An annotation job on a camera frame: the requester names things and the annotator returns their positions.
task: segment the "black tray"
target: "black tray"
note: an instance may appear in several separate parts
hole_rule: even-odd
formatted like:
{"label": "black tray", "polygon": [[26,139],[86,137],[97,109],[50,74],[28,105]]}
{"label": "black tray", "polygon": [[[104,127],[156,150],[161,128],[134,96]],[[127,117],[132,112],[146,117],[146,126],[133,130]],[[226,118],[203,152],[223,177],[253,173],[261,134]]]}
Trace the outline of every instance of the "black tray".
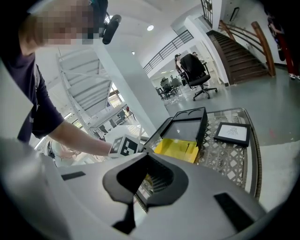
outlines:
{"label": "black tray", "polygon": [[207,125],[205,107],[185,110],[176,113],[175,117],[164,128],[161,138],[197,141],[200,148]]}

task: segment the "wooden staircase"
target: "wooden staircase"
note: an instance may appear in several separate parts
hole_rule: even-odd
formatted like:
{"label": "wooden staircase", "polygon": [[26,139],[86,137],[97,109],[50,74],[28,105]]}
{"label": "wooden staircase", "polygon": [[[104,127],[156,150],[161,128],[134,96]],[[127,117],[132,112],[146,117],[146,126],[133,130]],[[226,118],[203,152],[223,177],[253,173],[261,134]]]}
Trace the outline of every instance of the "wooden staircase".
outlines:
{"label": "wooden staircase", "polygon": [[207,35],[220,55],[230,84],[268,74],[265,65],[236,41],[213,30]]}

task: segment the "black slot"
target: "black slot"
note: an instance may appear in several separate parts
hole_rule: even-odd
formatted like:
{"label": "black slot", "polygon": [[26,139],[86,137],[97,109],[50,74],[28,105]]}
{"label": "black slot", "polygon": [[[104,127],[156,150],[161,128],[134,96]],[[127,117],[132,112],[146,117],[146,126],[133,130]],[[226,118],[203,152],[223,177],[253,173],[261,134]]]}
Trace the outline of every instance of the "black slot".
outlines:
{"label": "black slot", "polygon": [[70,180],[70,179],[73,179],[73,178],[79,178],[79,177],[82,177],[84,175],[85,175],[84,172],[74,172],[74,173],[64,174],[61,177],[64,181],[66,181],[66,180]]}
{"label": "black slot", "polygon": [[253,220],[227,193],[221,193],[214,197],[238,232],[253,224]]}

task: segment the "framed picture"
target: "framed picture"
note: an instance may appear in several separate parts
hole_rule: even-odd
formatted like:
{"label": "framed picture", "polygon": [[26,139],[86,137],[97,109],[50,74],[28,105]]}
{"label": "framed picture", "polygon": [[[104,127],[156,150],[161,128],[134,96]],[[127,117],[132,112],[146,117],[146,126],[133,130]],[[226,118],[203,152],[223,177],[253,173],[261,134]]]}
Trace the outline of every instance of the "framed picture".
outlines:
{"label": "framed picture", "polygon": [[249,137],[249,124],[221,122],[214,139],[226,143],[236,144],[242,147],[248,147]]}

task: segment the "yellow folder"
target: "yellow folder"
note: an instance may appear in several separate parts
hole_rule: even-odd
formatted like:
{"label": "yellow folder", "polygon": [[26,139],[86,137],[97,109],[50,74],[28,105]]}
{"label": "yellow folder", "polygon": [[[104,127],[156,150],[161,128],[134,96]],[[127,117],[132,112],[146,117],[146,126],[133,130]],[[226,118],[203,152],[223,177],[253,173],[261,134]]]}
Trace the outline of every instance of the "yellow folder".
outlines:
{"label": "yellow folder", "polygon": [[194,163],[199,151],[197,142],[163,138],[154,152]]}

